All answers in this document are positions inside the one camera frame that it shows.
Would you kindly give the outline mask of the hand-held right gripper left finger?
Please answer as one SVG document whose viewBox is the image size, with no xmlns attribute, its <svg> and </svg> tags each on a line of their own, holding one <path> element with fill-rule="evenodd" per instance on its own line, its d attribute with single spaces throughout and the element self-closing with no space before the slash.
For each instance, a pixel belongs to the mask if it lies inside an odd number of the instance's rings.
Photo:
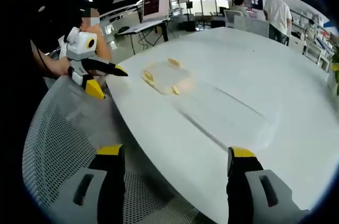
<svg viewBox="0 0 339 224">
<path fill-rule="evenodd" d="M 59 189 L 49 207 L 52 223 L 123 223 L 124 175 L 124 146 L 102 147 Z"/>
</svg>

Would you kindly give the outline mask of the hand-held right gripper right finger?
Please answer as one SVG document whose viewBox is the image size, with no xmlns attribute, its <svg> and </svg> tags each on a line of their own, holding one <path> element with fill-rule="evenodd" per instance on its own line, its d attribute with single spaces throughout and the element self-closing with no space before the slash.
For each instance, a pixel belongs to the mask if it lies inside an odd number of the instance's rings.
<svg viewBox="0 0 339 224">
<path fill-rule="evenodd" d="M 292 190 L 272 170 L 264 169 L 250 150 L 228 148 L 228 223 L 299 223 Z"/>
</svg>

